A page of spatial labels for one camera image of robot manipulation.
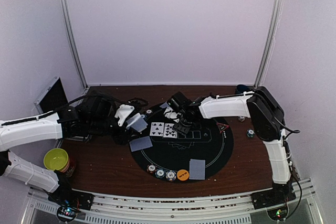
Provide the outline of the round black poker mat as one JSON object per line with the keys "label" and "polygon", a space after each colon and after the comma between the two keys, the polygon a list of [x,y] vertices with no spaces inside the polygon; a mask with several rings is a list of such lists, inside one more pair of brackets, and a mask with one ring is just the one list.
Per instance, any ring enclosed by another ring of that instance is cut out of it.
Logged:
{"label": "round black poker mat", "polygon": [[186,136],[177,134],[177,138],[151,136],[153,146],[132,152],[135,162],[146,170],[150,164],[164,171],[189,169],[190,159],[205,160],[205,177],[218,173],[229,161],[234,137],[229,127],[220,134],[217,123],[227,124],[224,118],[201,119],[200,130],[190,129]]}

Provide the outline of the right aluminium frame post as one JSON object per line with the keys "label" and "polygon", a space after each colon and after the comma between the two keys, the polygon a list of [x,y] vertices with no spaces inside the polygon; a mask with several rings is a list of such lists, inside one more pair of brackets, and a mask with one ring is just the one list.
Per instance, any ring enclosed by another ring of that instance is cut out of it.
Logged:
{"label": "right aluminium frame post", "polygon": [[254,82],[254,88],[261,86],[265,80],[275,45],[276,31],[281,19],[283,1],[284,0],[274,0],[266,42],[262,53],[260,65],[257,71],[256,79]]}

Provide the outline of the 10 chips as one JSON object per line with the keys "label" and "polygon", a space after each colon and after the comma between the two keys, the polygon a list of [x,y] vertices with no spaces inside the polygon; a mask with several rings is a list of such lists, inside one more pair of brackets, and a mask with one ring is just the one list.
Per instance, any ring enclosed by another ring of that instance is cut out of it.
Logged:
{"label": "10 chips", "polygon": [[166,178],[166,180],[169,181],[169,182],[173,182],[173,181],[175,181],[175,180],[176,180],[176,177],[177,177],[176,172],[173,171],[173,170],[169,170],[169,171],[167,171],[167,172],[165,173],[165,178]]}

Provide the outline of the blue-backed playing cards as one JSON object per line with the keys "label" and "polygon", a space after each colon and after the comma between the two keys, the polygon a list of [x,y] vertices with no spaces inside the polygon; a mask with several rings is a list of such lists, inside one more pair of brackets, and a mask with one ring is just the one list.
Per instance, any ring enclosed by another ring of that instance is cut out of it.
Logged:
{"label": "blue-backed playing cards", "polygon": [[204,180],[205,179],[205,160],[190,159],[189,162],[189,179]]}

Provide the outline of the orange big blind button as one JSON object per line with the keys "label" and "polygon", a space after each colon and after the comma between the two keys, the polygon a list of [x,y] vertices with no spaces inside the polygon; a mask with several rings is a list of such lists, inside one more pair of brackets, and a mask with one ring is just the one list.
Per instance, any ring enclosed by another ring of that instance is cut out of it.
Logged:
{"label": "orange big blind button", "polygon": [[179,181],[187,181],[190,177],[190,174],[188,172],[188,170],[186,169],[180,169],[177,171],[176,173],[176,178],[179,180]]}

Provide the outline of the grey card deck box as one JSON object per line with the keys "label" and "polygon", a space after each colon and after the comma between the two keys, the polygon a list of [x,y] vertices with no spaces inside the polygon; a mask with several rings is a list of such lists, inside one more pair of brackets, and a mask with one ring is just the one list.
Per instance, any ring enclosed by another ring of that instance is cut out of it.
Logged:
{"label": "grey card deck box", "polygon": [[133,129],[139,133],[147,128],[148,124],[140,113],[127,120],[126,129]]}

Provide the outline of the green blue 50 chip stack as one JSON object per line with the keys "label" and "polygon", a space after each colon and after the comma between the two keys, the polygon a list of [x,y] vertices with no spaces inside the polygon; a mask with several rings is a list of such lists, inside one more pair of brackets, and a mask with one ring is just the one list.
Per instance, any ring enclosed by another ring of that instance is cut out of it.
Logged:
{"label": "green blue 50 chip stack", "polygon": [[255,136],[255,132],[253,129],[248,129],[246,135],[248,138],[253,138]]}

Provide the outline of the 50 chips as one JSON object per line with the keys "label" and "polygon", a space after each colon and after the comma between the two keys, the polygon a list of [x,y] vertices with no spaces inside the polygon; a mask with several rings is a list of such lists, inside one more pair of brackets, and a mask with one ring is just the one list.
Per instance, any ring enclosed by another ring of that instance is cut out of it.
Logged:
{"label": "50 chips", "polygon": [[165,177],[165,171],[163,169],[157,169],[155,171],[156,178],[162,179]]}

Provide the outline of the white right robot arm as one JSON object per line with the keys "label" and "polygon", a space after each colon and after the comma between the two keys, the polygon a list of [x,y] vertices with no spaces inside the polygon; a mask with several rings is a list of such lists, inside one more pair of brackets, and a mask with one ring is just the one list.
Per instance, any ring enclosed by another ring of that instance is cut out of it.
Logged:
{"label": "white right robot arm", "polygon": [[272,169],[269,199],[279,204],[289,198],[292,185],[291,157],[284,111],[265,87],[233,95],[199,97],[192,101],[177,92],[167,101],[179,120],[174,129],[187,134],[201,119],[243,116],[250,118],[255,134],[264,143]]}

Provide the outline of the blue white 10 chip stack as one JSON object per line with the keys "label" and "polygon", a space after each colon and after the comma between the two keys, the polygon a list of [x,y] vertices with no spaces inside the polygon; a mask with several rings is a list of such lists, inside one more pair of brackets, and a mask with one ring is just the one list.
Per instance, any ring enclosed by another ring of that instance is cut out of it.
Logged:
{"label": "blue white 10 chip stack", "polygon": [[244,116],[239,116],[237,119],[238,119],[238,121],[243,122],[245,120],[245,117]]}

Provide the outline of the yellow-green bowl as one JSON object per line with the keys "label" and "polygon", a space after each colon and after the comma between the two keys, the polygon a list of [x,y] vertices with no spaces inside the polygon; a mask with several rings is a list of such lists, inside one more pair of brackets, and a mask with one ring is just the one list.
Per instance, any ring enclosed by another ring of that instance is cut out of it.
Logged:
{"label": "yellow-green bowl", "polygon": [[44,156],[44,166],[48,170],[65,172],[69,168],[69,155],[62,148],[53,148]]}

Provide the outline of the left aluminium frame post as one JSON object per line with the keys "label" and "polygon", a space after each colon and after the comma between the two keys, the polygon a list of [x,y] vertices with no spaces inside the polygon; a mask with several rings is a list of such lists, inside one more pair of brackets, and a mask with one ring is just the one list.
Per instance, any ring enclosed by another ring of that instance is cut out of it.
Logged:
{"label": "left aluminium frame post", "polygon": [[67,39],[68,39],[70,52],[71,52],[72,58],[74,60],[75,69],[77,71],[77,74],[79,76],[79,79],[80,79],[80,82],[81,82],[81,85],[82,85],[83,89],[87,89],[88,84],[87,84],[87,81],[86,81],[86,78],[85,78],[85,75],[84,75],[82,64],[81,64],[80,59],[79,59],[79,54],[78,54],[78,49],[77,49],[77,45],[76,45],[76,41],[75,41],[75,36],[74,36],[74,32],[73,32],[72,25],[71,25],[71,19],[70,19],[69,7],[68,7],[67,0],[60,0],[60,5],[61,5],[62,15],[63,15],[64,23],[65,23],[66,36],[67,36]]}

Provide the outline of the five of clubs card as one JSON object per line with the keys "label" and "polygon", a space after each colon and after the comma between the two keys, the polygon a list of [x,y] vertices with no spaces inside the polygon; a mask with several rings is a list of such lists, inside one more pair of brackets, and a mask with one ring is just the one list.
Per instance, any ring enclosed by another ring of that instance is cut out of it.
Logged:
{"label": "five of clubs card", "polygon": [[163,122],[152,122],[150,128],[150,136],[162,137],[164,132]]}

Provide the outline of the aluminium frame post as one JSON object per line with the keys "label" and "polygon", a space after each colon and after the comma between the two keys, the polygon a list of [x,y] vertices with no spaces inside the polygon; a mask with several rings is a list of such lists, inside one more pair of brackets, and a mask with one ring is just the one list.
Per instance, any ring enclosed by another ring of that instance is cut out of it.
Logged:
{"label": "aluminium frame post", "polygon": [[85,78],[85,75],[84,75],[82,64],[81,64],[80,59],[79,59],[79,54],[78,54],[78,49],[77,49],[77,45],[76,45],[76,41],[75,41],[75,36],[74,36],[74,32],[73,32],[72,25],[71,25],[71,19],[70,19],[69,7],[68,7],[67,0],[60,0],[60,5],[61,5],[62,15],[63,15],[64,23],[65,23],[66,36],[67,36],[67,39],[68,39],[70,52],[71,52],[72,58],[74,60],[75,69],[77,71],[77,74],[79,76],[79,79],[80,79],[80,82],[81,82],[81,85],[82,85],[83,89],[87,89],[88,84],[87,84],[87,81],[86,81],[86,78]]}
{"label": "aluminium frame post", "polygon": [[283,1],[284,0],[274,0],[266,42],[262,53],[260,65],[257,71],[256,79],[254,82],[254,88],[261,86],[265,80],[275,45],[276,31],[281,19]]}

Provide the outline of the aluminium poker case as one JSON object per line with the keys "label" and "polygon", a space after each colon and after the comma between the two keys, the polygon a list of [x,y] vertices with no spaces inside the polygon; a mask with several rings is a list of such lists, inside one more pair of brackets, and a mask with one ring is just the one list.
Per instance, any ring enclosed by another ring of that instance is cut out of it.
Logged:
{"label": "aluminium poker case", "polygon": [[[62,111],[58,112],[60,119],[72,119],[71,116],[75,114],[75,107],[79,105],[82,101],[83,100],[76,101],[66,106],[66,108]],[[47,86],[43,89],[41,94],[34,102],[39,114],[53,111],[67,103],[68,99],[62,85],[61,78],[59,76],[52,78],[52,80],[47,84]],[[92,135],[83,136],[82,133],[80,133],[79,135],[74,135],[74,133],[71,133],[70,130],[67,128],[67,123],[70,123],[70,121],[61,121],[62,136],[64,139],[81,141],[85,143],[92,139]]]}

